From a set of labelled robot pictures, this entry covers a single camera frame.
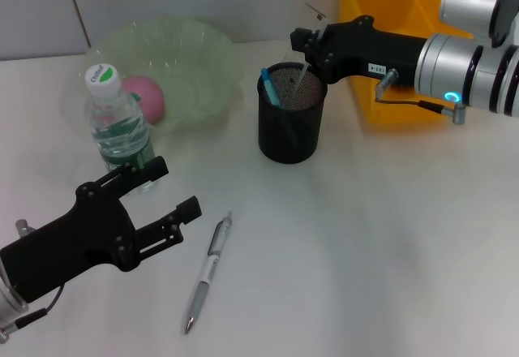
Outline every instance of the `bottle cap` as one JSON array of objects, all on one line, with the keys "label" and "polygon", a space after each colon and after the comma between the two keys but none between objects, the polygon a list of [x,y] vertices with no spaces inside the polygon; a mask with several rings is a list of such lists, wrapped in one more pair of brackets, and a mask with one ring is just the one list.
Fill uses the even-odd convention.
[{"label": "bottle cap", "polygon": [[90,67],[84,74],[84,81],[94,97],[115,96],[122,87],[117,70],[108,63]]}]

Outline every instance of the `plastic bottle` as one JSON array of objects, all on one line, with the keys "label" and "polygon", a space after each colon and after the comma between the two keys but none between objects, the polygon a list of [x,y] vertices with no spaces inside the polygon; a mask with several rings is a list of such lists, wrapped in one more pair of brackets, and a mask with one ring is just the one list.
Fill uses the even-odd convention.
[{"label": "plastic bottle", "polygon": [[113,170],[126,162],[141,168],[154,158],[143,112],[135,98],[122,89],[115,67],[106,63],[90,67],[85,83],[91,95],[88,120],[106,168]]}]

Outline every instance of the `yellow bin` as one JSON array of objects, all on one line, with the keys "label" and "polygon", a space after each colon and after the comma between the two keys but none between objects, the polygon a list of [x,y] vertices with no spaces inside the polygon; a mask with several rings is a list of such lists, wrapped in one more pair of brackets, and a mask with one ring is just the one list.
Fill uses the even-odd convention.
[{"label": "yellow bin", "polygon": [[[441,0],[341,0],[340,21],[346,22],[360,15],[371,15],[375,18],[374,27],[382,31],[424,38],[435,32],[470,37],[470,34],[440,22],[440,2]],[[358,107],[367,123],[391,125],[443,120],[441,115],[413,105],[375,103],[377,83],[378,80],[367,77],[350,77]],[[384,99],[434,101],[418,95],[413,88],[398,87],[390,88],[384,94]]]}]

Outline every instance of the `black mesh pen holder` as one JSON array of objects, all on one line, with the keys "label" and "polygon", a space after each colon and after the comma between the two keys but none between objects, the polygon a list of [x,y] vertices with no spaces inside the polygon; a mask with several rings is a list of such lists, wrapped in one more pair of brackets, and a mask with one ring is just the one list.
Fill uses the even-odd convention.
[{"label": "black mesh pen holder", "polygon": [[283,164],[297,164],[317,148],[328,86],[308,67],[298,90],[293,94],[303,65],[282,62],[268,68],[279,105],[271,102],[264,81],[258,80],[259,148],[265,156]]}]

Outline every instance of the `pink ball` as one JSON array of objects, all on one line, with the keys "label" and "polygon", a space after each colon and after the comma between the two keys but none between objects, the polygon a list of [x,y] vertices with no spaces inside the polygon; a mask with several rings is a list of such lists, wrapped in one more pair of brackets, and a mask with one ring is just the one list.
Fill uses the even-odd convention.
[{"label": "pink ball", "polygon": [[122,87],[139,97],[138,99],[134,95],[148,123],[154,124],[162,118],[165,111],[164,95],[155,81],[143,75],[134,75],[126,77],[122,81]]}]

